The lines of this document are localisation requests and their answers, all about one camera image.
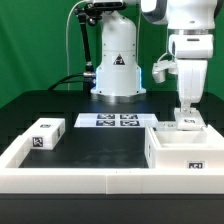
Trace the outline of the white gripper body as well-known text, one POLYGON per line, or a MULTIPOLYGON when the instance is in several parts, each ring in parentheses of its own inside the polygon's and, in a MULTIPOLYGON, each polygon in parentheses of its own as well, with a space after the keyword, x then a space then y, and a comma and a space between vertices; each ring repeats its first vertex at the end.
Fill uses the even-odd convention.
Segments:
POLYGON ((182 108, 201 100, 208 60, 213 56, 213 35, 169 36, 169 53, 177 66, 177 90, 182 108))

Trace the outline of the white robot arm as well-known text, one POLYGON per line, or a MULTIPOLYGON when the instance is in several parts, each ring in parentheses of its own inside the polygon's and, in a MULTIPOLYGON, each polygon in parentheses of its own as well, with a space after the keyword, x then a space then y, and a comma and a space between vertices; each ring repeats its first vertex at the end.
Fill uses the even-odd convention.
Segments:
POLYGON ((167 27, 166 53, 153 65, 158 83, 167 72, 178 77, 181 109, 200 101, 208 60, 213 56, 215 18, 224 0, 90 0, 90 9, 102 17, 102 61, 96 69, 91 94, 109 101, 133 98, 146 90, 137 66, 137 30, 120 11, 139 4, 140 13, 151 24, 167 27))

